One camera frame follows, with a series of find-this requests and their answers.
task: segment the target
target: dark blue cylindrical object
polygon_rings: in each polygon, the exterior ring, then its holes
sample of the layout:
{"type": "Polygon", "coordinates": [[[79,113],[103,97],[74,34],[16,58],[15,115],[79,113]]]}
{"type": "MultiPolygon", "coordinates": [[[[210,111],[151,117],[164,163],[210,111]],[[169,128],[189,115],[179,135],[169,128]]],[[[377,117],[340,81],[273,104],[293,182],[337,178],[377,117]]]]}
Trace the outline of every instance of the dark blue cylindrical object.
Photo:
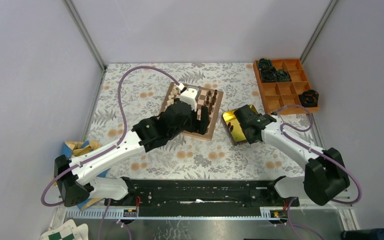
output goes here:
{"type": "Polygon", "coordinates": [[[342,240],[384,240],[384,228],[343,231],[342,240]]]}

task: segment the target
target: wooden compartment tray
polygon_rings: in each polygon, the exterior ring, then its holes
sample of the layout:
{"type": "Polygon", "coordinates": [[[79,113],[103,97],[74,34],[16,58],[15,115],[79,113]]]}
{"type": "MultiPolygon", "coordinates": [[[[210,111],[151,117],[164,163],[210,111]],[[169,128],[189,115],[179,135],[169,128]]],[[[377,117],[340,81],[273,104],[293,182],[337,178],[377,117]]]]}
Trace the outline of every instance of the wooden compartment tray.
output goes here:
{"type": "MultiPolygon", "coordinates": [[[[262,82],[260,71],[258,70],[258,60],[254,62],[254,73],[258,84],[259,94],[261,96],[264,112],[271,112],[291,104],[301,105],[298,95],[312,89],[303,65],[298,58],[291,59],[271,59],[273,67],[276,70],[283,69],[289,73],[291,81],[287,82],[262,82]]],[[[307,107],[310,113],[319,110],[319,105],[307,107]]],[[[289,107],[280,112],[281,115],[288,114],[306,114],[304,109],[298,107],[289,107]]]]}

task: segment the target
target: gray wall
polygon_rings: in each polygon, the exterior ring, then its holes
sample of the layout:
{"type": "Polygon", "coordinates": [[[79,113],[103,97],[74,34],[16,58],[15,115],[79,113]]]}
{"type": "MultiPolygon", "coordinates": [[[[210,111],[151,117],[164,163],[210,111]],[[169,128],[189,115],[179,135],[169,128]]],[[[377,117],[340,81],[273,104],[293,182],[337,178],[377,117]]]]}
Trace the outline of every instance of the gray wall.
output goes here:
{"type": "Polygon", "coordinates": [[[384,1],[340,1],[304,66],[324,142],[362,184],[358,222],[384,227],[384,1]]]}
{"type": "Polygon", "coordinates": [[[0,239],[47,230],[42,190],[62,142],[81,139],[100,74],[62,1],[0,1],[0,239]]]}
{"type": "Polygon", "coordinates": [[[301,56],[329,0],[74,0],[106,63],[301,56]]]}

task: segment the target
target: floral tablecloth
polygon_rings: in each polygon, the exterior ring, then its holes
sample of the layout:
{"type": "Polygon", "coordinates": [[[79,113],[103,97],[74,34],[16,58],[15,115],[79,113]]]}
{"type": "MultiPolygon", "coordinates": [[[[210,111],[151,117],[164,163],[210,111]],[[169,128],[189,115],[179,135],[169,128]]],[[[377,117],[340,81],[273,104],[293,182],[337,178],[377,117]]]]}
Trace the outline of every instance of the floral tablecloth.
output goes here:
{"type": "MultiPolygon", "coordinates": [[[[269,144],[232,146],[227,136],[220,121],[223,112],[246,104],[253,104],[259,113],[264,112],[251,63],[110,64],[98,97],[89,140],[105,145],[123,134],[125,123],[117,102],[117,87],[127,70],[140,65],[167,71],[182,83],[223,91],[219,119],[211,141],[179,135],[164,147],[113,166],[108,178],[272,180],[281,175],[304,174],[294,161],[269,144]]],[[[141,119],[159,114],[169,84],[169,78],[149,69],[136,70],[125,79],[121,98],[128,129],[141,119]]],[[[287,115],[283,119],[301,128],[310,124],[305,114],[287,115]]],[[[296,132],[296,135],[313,142],[310,132],[296,132]]]]}

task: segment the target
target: floor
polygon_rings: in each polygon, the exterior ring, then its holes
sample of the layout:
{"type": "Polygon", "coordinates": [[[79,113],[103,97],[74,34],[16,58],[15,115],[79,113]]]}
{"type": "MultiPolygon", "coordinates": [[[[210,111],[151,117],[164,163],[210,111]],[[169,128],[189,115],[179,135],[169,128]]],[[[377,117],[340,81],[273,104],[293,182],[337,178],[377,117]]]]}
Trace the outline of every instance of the floor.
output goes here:
{"type": "MultiPolygon", "coordinates": [[[[294,223],[311,226],[326,240],[338,240],[343,225],[338,213],[329,210],[291,210],[294,223]]],[[[99,219],[74,219],[77,226],[89,226],[89,240],[97,240],[99,219]]],[[[262,220],[135,220],[130,223],[134,240],[297,240],[290,226],[276,226],[262,220]]],[[[307,230],[297,227],[297,232],[305,240],[320,238],[307,230]]],[[[102,239],[129,239],[125,228],[115,220],[105,220],[102,239]]]]}
{"type": "MultiPolygon", "coordinates": [[[[179,135],[166,146],[144,155],[131,157],[114,165],[109,178],[134,179],[260,179],[279,176],[301,176],[303,170],[276,148],[254,143],[233,146],[221,121],[222,112],[253,104],[263,113],[263,104],[251,63],[150,63],[109,64],[98,97],[89,140],[105,145],[123,134],[125,122],[117,101],[121,76],[129,69],[147,65],[173,75],[182,83],[223,91],[223,99],[211,141],[179,135]]],[[[121,98],[128,129],[143,118],[156,116],[166,96],[169,79],[152,70],[132,72],[124,81],[121,98]]],[[[306,128],[310,124],[304,114],[287,115],[286,122],[306,128]]],[[[296,135],[313,142],[310,132],[296,135]]]]}

